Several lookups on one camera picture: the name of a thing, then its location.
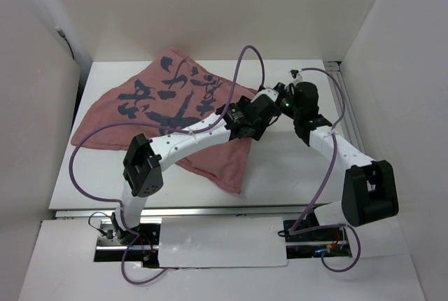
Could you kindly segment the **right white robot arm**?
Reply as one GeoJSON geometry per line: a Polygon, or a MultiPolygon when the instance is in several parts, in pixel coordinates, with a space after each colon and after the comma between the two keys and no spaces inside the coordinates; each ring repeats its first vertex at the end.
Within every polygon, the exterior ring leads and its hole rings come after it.
{"type": "Polygon", "coordinates": [[[399,204],[391,163],[376,161],[363,154],[337,133],[335,124],[319,113],[319,93],[315,84],[277,83],[274,89],[278,92],[276,105],[293,120],[296,135],[330,161],[316,194],[289,233],[293,234],[312,210],[330,175],[336,170],[344,175],[340,206],[348,224],[358,227],[396,216],[399,204]]]}

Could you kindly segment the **red patterned pillowcase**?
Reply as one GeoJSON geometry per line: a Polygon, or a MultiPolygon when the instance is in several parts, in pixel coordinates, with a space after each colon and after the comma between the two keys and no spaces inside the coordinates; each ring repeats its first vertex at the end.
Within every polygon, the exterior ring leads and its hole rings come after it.
{"type": "MultiPolygon", "coordinates": [[[[207,71],[175,48],[166,49],[143,71],[104,93],[88,109],[71,138],[76,146],[93,130],[111,123],[89,138],[83,147],[125,151],[140,133],[163,136],[169,128],[183,129],[205,119],[225,104],[241,97],[253,98],[256,90],[207,71]]],[[[242,191],[251,148],[250,139],[236,139],[183,158],[177,165],[214,182],[229,193],[242,191]]]]}

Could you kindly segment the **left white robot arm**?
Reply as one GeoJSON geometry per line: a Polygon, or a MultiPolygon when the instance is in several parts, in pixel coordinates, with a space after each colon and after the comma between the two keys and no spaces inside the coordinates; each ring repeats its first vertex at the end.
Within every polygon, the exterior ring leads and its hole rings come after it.
{"type": "Polygon", "coordinates": [[[179,160],[234,139],[259,140],[271,120],[281,113],[276,105],[278,96],[277,91],[266,88],[253,99],[241,97],[189,126],[187,134],[171,133],[154,139],[135,136],[123,161],[127,186],[121,205],[112,215],[113,236],[124,245],[135,241],[147,198],[161,190],[163,171],[179,160]]]}

